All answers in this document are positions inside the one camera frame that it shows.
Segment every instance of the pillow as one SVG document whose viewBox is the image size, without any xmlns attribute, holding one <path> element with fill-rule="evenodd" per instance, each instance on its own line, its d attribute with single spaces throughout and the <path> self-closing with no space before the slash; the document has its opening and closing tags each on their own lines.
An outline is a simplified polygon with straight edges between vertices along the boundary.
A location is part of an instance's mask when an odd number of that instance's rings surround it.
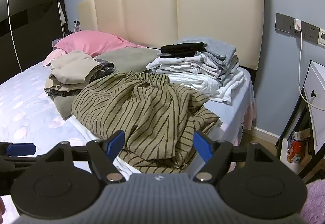
<svg viewBox="0 0 325 224">
<path fill-rule="evenodd" d="M 131 43 L 117 35 L 97 31 L 75 32 L 63 38 L 54 47 L 61 48 L 67 53 L 81 50 L 91 57 L 124 47 L 146 48 L 142 45 Z"/>
<path fill-rule="evenodd" d="M 65 54 L 66 54 L 66 52 L 64 50 L 62 50 L 62 49 L 58 48 L 58 49 L 53 50 L 45 58 L 42 66 L 46 67 L 46 66 L 50 65 L 52 60 L 58 59 L 58 58 L 62 57 Z"/>
<path fill-rule="evenodd" d="M 157 57 L 160 50 L 151 48 L 121 48 L 119 50 L 106 52 L 96 58 L 106 60 L 114 64 L 119 72 L 127 73 L 146 71 L 147 64 L 151 63 Z"/>
</svg>

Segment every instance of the pink pillow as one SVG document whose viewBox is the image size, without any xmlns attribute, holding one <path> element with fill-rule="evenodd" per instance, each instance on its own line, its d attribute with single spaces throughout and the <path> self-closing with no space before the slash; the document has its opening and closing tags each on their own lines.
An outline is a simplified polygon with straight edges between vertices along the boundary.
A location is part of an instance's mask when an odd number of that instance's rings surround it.
<svg viewBox="0 0 325 224">
<path fill-rule="evenodd" d="M 146 48 L 142 45 L 131 43 L 117 35 L 97 31 L 80 31 L 68 35 L 54 47 L 61 48 L 67 53 L 81 50 L 91 57 L 125 47 Z"/>
<path fill-rule="evenodd" d="M 52 60 L 58 59 L 65 54 L 66 54 L 66 52 L 64 50 L 59 49 L 59 48 L 55 49 L 54 51 L 49 53 L 48 56 L 45 58 L 45 60 L 43 62 L 43 66 L 44 67 L 48 66 Z"/>
</svg>

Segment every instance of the white nightstand drawer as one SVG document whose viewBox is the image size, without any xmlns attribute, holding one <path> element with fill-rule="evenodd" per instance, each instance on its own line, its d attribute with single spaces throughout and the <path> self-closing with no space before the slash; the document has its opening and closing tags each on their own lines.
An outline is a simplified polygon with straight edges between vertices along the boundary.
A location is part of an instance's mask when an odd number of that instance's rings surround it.
<svg viewBox="0 0 325 224">
<path fill-rule="evenodd" d="M 303 88 L 308 102 L 325 109 L 325 88 L 323 85 L 324 79 L 319 72 L 319 70 L 325 71 L 325 67 L 316 64 L 317 63 L 315 62 L 311 62 Z M 308 107 L 313 126 L 315 153 L 317 153 L 325 142 L 325 111 L 321 111 L 312 106 Z"/>
</svg>

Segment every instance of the purple fuzzy rug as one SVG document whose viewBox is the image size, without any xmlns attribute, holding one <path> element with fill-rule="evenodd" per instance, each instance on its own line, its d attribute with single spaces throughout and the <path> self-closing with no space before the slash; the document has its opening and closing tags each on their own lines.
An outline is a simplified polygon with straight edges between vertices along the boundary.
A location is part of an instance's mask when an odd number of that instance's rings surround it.
<svg viewBox="0 0 325 224">
<path fill-rule="evenodd" d="M 308 196 L 300 215 L 309 224 L 325 223 L 325 179 L 307 185 Z"/>
</svg>

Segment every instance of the gray switch plate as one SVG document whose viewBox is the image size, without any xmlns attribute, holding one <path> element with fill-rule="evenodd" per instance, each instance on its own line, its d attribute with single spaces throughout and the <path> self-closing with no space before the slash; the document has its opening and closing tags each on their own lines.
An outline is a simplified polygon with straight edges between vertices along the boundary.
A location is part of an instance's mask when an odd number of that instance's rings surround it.
<svg viewBox="0 0 325 224">
<path fill-rule="evenodd" d="M 275 20 L 275 29 L 300 37 L 300 32 L 294 29 L 294 19 L 295 18 L 293 17 L 277 13 Z M 319 27 L 301 21 L 301 33 L 303 39 L 314 44 L 318 44 L 318 38 L 320 34 Z"/>
<path fill-rule="evenodd" d="M 277 13 L 275 19 L 275 29 L 290 34 L 291 17 Z"/>
</svg>

